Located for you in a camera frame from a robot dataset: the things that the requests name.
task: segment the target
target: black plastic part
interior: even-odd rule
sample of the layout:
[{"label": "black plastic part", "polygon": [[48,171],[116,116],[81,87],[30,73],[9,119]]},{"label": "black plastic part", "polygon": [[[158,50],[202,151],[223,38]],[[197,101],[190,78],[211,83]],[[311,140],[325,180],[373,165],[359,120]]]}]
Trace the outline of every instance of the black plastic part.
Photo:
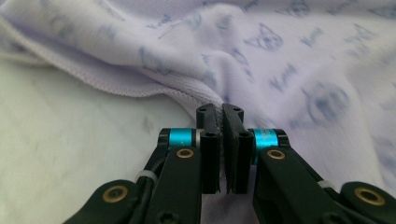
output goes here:
[{"label": "black plastic part", "polygon": [[[180,158],[177,152],[181,149],[191,150],[193,155]],[[145,223],[200,223],[201,192],[200,150],[194,147],[170,148]]]},{"label": "black plastic part", "polygon": [[[126,196],[119,202],[105,202],[104,193],[108,189],[116,186],[124,186],[127,188],[128,191]],[[127,180],[111,181],[97,189],[84,206],[66,220],[65,224],[127,223],[137,201],[136,184]]]},{"label": "black plastic part", "polygon": [[377,223],[396,223],[396,199],[375,186],[362,182],[346,183],[341,188],[340,203]]},{"label": "black plastic part", "polygon": [[145,170],[152,170],[157,165],[157,162],[166,157],[169,147],[169,133],[170,129],[162,129],[158,136],[157,147],[152,152],[148,162],[146,163]]},{"label": "black plastic part", "polygon": [[254,136],[243,125],[244,111],[223,105],[224,162],[227,192],[247,193]]},{"label": "black plastic part", "polygon": [[274,129],[277,136],[277,144],[279,147],[290,147],[288,135],[283,129]]},{"label": "black plastic part", "polygon": [[202,154],[202,193],[214,194],[219,190],[220,149],[222,134],[219,129],[216,108],[203,105],[196,110],[197,129],[200,133]]},{"label": "black plastic part", "polygon": [[[285,157],[268,156],[272,149]],[[351,223],[299,160],[283,147],[260,152],[253,206],[260,223]]]},{"label": "black plastic part", "polygon": [[192,129],[191,130],[191,146],[196,147],[197,144],[197,130]]},{"label": "black plastic part", "polygon": [[[305,168],[305,170],[311,174],[311,176],[317,181],[323,180],[323,178],[306,162],[292,147],[284,147],[286,150],[288,150],[294,158],[296,158],[300,164]],[[326,193],[329,194],[329,196],[332,197],[333,200],[338,200],[338,193],[332,189],[332,188],[326,188],[324,189]]]}]

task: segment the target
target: white surface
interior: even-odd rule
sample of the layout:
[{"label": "white surface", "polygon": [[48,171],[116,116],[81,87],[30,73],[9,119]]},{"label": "white surface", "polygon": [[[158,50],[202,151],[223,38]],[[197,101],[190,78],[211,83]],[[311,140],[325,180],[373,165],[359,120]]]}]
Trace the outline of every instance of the white surface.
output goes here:
[{"label": "white surface", "polygon": [[0,60],[0,223],[65,221],[102,184],[134,180],[161,128],[188,126],[169,97],[110,95]]},{"label": "white surface", "polygon": [[[120,95],[165,93],[191,115],[209,102],[241,106],[247,127],[284,129],[336,189],[363,181],[394,193],[395,8],[389,0],[7,0],[0,55],[53,64]],[[92,143],[91,129],[74,132],[87,136],[73,145]],[[213,198],[206,223],[255,222],[248,203]]]}]

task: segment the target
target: blue ring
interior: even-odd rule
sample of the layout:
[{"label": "blue ring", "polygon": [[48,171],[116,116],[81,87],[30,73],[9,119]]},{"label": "blue ring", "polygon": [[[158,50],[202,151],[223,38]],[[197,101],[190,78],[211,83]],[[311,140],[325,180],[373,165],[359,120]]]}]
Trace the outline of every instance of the blue ring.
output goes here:
[{"label": "blue ring", "polygon": [[169,147],[192,147],[192,129],[171,129]]},{"label": "blue ring", "polygon": [[265,147],[277,147],[277,135],[274,129],[253,129],[254,137],[256,139],[256,156],[254,164],[257,165],[259,160],[259,153]]}]

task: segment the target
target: fabric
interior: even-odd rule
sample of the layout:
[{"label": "fabric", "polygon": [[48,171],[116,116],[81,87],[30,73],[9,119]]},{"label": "fabric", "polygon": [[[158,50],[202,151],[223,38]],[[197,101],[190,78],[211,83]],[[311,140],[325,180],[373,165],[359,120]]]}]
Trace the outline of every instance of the fabric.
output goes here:
[{"label": "fabric", "polygon": [[0,58],[0,223],[64,223],[104,183],[134,181],[163,127],[193,124],[166,95],[119,97]]},{"label": "fabric", "polygon": [[[284,129],[336,189],[359,180],[396,195],[394,2],[0,5],[4,57],[52,64],[119,95],[164,93],[193,117],[203,104],[238,105],[247,128]],[[203,223],[257,221],[251,191],[205,196],[202,216]]]}]

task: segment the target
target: white cloth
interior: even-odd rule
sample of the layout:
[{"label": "white cloth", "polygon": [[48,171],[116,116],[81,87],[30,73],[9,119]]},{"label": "white cloth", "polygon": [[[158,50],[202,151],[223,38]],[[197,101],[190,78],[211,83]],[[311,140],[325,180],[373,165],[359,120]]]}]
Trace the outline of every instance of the white cloth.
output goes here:
[{"label": "white cloth", "polygon": [[[119,95],[165,93],[193,117],[238,105],[247,128],[284,129],[337,189],[393,195],[395,27],[388,0],[0,0],[4,57]],[[203,222],[254,222],[250,200],[205,196]]]}]

